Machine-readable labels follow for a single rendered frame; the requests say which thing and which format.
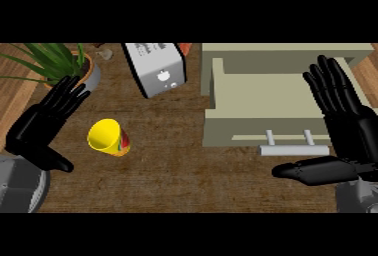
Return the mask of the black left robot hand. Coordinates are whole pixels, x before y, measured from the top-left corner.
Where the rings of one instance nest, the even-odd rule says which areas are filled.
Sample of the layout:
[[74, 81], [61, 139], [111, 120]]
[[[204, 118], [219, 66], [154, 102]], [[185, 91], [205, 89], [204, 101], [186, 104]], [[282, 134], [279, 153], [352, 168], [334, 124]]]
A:
[[43, 171], [74, 170], [74, 164], [49, 144], [89, 96], [90, 91], [86, 84], [80, 83], [80, 77], [65, 76], [9, 129], [5, 150], [22, 156]]

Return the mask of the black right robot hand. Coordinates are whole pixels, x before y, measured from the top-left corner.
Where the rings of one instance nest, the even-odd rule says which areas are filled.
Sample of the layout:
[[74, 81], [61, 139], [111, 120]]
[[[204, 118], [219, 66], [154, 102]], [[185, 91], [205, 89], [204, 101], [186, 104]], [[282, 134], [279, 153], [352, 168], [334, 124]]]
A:
[[319, 55], [303, 78], [323, 114], [335, 156], [281, 164], [272, 169], [272, 175], [307, 186], [357, 179], [378, 182], [378, 114], [362, 104], [334, 58]]

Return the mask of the yellow cup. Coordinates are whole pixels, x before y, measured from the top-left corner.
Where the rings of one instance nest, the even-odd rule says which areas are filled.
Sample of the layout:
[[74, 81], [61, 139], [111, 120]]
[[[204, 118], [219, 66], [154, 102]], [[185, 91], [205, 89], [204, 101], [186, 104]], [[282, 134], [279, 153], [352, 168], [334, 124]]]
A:
[[124, 156], [130, 151], [129, 136], [114, 119], [102, 119], [93, 124], [87, 142], [92, 149], [117, 157]]

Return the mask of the beige open drawer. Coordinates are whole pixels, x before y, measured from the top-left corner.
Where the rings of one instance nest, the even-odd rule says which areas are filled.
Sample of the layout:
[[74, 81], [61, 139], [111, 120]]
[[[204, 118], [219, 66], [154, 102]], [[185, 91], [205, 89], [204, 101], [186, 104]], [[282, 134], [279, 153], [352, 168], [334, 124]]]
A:
[[232, 74], [213, 60], [205, 147], [303, 144], [310, 133], [318, 145], [331, 143], [323, 114], [300, 70]]

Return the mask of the green potted plant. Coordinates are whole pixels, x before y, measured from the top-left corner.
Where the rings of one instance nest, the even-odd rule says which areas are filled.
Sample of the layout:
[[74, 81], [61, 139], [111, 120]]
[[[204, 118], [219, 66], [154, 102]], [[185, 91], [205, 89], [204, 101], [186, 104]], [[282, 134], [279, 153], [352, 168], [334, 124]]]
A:
[[27, 78], [27, 81], [43, 83], [52, 89], [65, 77], [80, 77], [80, 84], [86, 84], [86, 90], [93, 91], [101, 82], [101, 69], [83, 44], [77, 44], [77, 50], [71, 51], [64, 43], [25, 43], [25, 48], [13, 47], [34, 60], [28, 62], [18, 57], [0, 53], [0, 57], [15, 61], [40, 75], [40, 79]]

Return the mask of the small grey garlic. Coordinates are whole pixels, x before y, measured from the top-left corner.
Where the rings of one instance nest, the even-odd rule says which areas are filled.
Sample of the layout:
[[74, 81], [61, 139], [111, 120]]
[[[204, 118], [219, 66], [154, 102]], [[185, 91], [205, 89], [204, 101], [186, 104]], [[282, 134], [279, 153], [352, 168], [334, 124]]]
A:
[[111, 49], [103, 49], [102, 51], [98, 51], [96, 54], [105, 59], [109, 60], [114, 56], [114, 52]]

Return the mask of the beige cabinet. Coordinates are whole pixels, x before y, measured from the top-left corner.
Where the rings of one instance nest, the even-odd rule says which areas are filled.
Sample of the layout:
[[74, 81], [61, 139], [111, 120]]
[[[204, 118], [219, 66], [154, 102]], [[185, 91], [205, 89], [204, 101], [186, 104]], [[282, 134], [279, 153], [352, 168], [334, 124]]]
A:
[[369, 43], [204, 43], [201, 45], [201, 94], [210, 94], [213, 60], [223, 60], [228, 74], [301, 73], [319, 55], [341, 57], [355, 67], [372, 53]]

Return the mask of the silver toaster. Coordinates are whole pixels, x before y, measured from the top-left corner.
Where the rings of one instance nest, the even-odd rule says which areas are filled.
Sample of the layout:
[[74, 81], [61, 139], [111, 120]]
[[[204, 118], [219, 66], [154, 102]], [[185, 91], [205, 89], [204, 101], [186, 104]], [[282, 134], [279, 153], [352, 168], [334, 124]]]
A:
[[186, 60], [176, 43], [123, 43], [121, 47], [145, 98], [186, 83]]

